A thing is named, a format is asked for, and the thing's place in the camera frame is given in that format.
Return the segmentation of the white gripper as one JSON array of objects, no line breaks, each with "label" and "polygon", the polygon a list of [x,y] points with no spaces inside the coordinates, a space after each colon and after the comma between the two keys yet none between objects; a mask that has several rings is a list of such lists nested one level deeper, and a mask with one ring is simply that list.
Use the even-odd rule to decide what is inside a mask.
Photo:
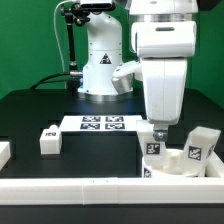
[{"label": "white gripper", "polygon": [[154,125],[156,141],[165,142],[169,125],[180,117],[187,60],[185,58],[140,59],[140,79],[143,81],[145,110],[148,121]]}]

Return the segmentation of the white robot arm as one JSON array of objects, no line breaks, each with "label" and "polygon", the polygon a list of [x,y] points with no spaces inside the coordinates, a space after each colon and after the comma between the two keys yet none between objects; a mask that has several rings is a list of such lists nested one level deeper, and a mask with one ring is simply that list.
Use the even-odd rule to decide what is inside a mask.
[{"label": "white robot arm", "polygon": [[[89,58],[83,90],[124,94],[131,81],[143,82],[146,117],[153,137],[165,141],[180,117],[187,59],[194,55],[197,25],[193,15],[222,0],[81,0],[88,24]],[[124,63],[121,26],[107,12],[120,4],[132,19],[130,45],[137,59]]]}]

